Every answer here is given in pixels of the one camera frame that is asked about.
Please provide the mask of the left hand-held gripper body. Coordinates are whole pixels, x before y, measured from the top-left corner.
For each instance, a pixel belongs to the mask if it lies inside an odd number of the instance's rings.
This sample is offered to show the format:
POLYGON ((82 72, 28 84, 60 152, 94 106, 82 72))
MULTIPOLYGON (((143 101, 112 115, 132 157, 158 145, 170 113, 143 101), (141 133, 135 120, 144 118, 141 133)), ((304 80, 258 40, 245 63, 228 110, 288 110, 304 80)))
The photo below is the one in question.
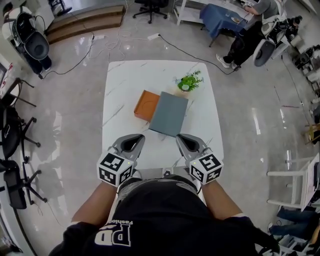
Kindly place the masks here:
POLYGON ((111 147, 103 151, 96 164, 97 178, 118 188, 133 175, 138 157, 138 149, 118 152, 115 147, 111 147))

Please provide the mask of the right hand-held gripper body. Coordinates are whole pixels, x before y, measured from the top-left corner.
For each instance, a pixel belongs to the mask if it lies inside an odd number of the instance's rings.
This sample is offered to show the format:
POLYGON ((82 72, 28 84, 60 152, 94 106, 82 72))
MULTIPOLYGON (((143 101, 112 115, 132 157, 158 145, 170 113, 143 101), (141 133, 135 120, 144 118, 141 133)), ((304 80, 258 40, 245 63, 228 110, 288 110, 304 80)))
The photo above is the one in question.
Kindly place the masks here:
POLYGON ((214 155, 209 147, 187 159, 185 165, 188 167, 189 175, 201 185, 207 185, 216 180, 224 167, 224 163, 214 155))

